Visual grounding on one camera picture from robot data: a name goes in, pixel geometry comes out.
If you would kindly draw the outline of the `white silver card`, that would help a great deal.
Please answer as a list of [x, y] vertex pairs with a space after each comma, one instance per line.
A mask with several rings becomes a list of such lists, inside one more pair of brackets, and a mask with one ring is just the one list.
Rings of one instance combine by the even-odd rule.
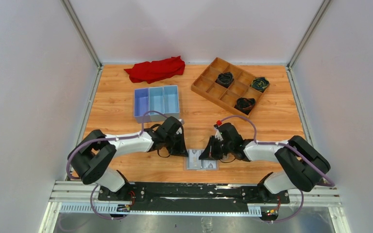
[[202, 168], [202, 162], [199, 159], [202, 151], [201, 150], [195, 150], [190, 149], [188, 151], [188, 162], [187, 162], [187, 169], [191, 170], [199, 170]]

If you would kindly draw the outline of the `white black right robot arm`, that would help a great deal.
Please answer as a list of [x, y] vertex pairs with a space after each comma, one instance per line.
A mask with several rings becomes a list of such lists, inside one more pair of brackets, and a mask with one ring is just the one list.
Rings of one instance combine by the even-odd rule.
[[329, 162], [301, 136], [284, 141], [244, 139], [231, 123], [217, 122], [215, 134], [209, 138], [201, 160], [221, 160], [231, 154], [244, 162], [278, 163], [281, 172], [266, 175], [257, 187], [265, 194], [277, 194], [289, 189], [311, 191], [330, 170]]

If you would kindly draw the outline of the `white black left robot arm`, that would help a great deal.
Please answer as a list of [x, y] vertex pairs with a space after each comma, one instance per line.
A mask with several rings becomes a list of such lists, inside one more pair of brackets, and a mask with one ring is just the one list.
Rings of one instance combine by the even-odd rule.
[[171, 156], [187, 157], [183, 124], [181, 119], [169, 116], [162, 124], [136, 133], [111, 135], [94, 130], [68, 155], [67, 171], [73, 168], [83, 184], [95, 183], [118, 192], [127, 181], [109, 167], [112, 159], [136, 152], [158, 152], [162, 148]]

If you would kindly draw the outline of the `white VIP card in sleeve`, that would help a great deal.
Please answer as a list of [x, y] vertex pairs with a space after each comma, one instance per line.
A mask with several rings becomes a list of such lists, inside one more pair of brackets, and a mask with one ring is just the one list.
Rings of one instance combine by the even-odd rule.
[[203, 169], [216, 170], [217, 168], [218, 168], [218, 164], [216, 161], [203, 160]]

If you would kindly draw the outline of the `blue three-compartment tray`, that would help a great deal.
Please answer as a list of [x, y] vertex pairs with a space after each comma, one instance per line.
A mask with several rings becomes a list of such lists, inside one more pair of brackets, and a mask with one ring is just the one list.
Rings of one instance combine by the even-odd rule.
[[180, 118], [179, 91], [176, 85], [134, 90], [134, 118], [137, 123], [164, 121], [165, 116]]

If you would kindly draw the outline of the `black red rolled sock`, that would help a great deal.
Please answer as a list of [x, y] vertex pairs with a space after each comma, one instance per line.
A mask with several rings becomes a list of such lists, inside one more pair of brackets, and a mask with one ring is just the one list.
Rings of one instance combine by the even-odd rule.
[[238, 98], [234, 108], [246, 115], [249, 115], [255, 104], [256, 100], [254, 98]]

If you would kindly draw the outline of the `brown wooden divided tray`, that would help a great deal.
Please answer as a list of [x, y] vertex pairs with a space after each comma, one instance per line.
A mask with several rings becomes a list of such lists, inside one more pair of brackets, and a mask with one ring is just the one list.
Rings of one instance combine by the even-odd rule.
[[217, 57], [192, 83], [191, 90], [234, 115], [249, 117], [269, 87], [266, 77]]

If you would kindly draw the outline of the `black rolled sock in tray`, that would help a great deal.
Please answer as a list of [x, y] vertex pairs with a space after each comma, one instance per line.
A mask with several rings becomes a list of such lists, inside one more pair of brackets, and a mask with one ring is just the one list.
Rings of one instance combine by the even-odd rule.
[[234, 81], [234, 76], [231, 72], [220, 73], [216, 79], [216, 83], [228, 88]]

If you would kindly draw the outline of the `black yellow rolled sock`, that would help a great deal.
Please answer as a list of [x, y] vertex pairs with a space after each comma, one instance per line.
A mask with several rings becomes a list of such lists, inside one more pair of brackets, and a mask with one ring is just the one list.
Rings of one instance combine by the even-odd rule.
[[261, 93], [264, 93], [269, 85], [270, 82], [265, 77], [256, 77], [252, 80], [250, 87]]

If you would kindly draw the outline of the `red cloth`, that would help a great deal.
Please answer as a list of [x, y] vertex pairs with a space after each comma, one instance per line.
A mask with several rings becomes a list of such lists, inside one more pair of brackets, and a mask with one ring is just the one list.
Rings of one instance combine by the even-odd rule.
[[173, 76], [183, 75], [185, 67], [186, 64], [181, 56], [177, 56], [158, 61], [137, 63], [132, 68], [124, 69], [124, 71], [133, 83], [146, 82], [151, 84]]

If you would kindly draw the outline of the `aluminium frame rail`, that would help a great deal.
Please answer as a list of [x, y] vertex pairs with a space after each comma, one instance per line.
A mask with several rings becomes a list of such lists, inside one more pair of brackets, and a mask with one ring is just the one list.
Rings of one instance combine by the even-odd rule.
[[257, 217], [265, 221], [268, 209], [293, 207], [295, 212], [282, 219], [287, 222], [308, 207], [325, 207], [336, 232], [350, 231], [335, 187], [318, 185], [309, 192], [289, 189], [267, 199], [258, 192], [256, 184], [162, 182], [132, 182], [112, 192], [96, 184], [56, 181], [39, 230], [52, 232], [56, 218], [62, 213], [98, 213], [107, 219], [162, 215]]

